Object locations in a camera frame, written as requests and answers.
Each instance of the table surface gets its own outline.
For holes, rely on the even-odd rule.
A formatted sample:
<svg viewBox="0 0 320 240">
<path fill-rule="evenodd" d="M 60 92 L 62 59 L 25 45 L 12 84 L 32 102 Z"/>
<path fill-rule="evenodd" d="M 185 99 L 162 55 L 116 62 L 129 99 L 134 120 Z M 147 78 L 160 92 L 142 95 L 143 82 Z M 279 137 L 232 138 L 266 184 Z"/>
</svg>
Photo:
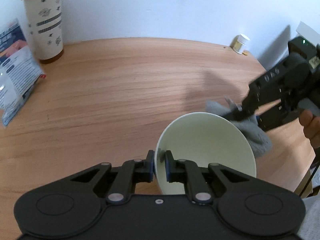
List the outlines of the table surface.
<svg viewBox="0 0 320 240">
<path fill-rule="evenodd" d="M 20 231 L 13 205 L 23 193 L 104 161 L 145 158 L 175 118 L 211 99 L 240 103 L 264 72 L 252 55 L 215 44 L 155 38 L 86 41 L 43 66 L 26 105 L 0 129 L 0 235 Z M 273 149 L 257 177 L 294 190 L 314 153 L 298 121 L 268 133 Z M 156 182 L 138 193 L 159 194 Z"/>
</svg>

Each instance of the white wall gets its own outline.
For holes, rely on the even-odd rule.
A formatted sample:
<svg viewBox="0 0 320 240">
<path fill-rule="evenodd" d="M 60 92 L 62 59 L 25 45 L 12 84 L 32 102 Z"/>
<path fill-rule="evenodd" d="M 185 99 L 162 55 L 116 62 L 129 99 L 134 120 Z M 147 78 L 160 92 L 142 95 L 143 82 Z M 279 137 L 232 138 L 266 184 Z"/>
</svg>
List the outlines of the white wall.
<svg viewBox="0 0 320 240">
<path fill-rule="evenodd" d="M 63 0 L 62 10 L 65 42 L 163 37 L 230 45 L 244 33 L 266 68 L 300 21 L 320 33 L 320 0 Z M 0 0 L 0 15 L 0 25 L 18 17 L 27 31 L 21 0 Z"/>
</svg>

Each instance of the cup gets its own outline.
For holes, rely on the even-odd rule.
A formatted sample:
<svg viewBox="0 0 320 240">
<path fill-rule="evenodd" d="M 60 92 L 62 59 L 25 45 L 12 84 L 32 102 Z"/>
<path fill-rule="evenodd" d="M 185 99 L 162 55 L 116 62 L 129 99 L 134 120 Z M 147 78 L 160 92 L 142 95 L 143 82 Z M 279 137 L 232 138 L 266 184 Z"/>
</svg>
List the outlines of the cup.
<svg viewBox="0 0 320 240">
<path fill-rule="evenodd" d="M 163 194 L 184 194 L 182 183 L 166 180 L 164 152 L 173 158 L 191 160 L 199 167 L 220 163 L 256 177 L 256 163 L 244 135 L 231 122 L 210 113 L 196 112 L 180 116 L 163 131 L 155 153 L 155 174 Z"/>
<path fill-rule="evenodd" d="M 54 62 L 63 54 L 61 0 L 23 0 L 41 63 Z"/>
</svg>

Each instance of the blue and white package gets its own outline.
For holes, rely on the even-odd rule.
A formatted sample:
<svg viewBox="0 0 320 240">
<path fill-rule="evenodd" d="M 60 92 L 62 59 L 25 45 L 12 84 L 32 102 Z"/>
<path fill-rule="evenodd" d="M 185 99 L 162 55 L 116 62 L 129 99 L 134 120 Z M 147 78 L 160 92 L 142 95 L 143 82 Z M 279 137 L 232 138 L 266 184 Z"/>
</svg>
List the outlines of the blue and white package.
<svg viewBox="0 0 320 240">
<path fill-rule="evenodd" d="M 17 19 L 0 28 L 0 108 L 7 126 L 27 101 L 39 77 L 45 77 Z"/>
</svg>

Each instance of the white bottle cap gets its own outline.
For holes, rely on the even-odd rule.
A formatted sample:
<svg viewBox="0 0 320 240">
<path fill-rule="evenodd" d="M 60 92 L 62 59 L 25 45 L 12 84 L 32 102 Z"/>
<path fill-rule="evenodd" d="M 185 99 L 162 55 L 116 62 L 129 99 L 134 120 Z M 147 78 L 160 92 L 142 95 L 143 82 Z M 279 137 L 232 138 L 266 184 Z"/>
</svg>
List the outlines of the white bottle cap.
<svg viewBox="0 0 320 240">
<path fill-rule="evenodd" d="M 249 43 L 249 41 L 250 41 L 250 39 L 247 37 L 247 36 L 245 36 L 244 34 L 240 34 L 239 36 L 238 36 L 238 39 L 237 39 L 240 43 L 242 43 L 242 44 L 248 44 Z"/>
</svg>

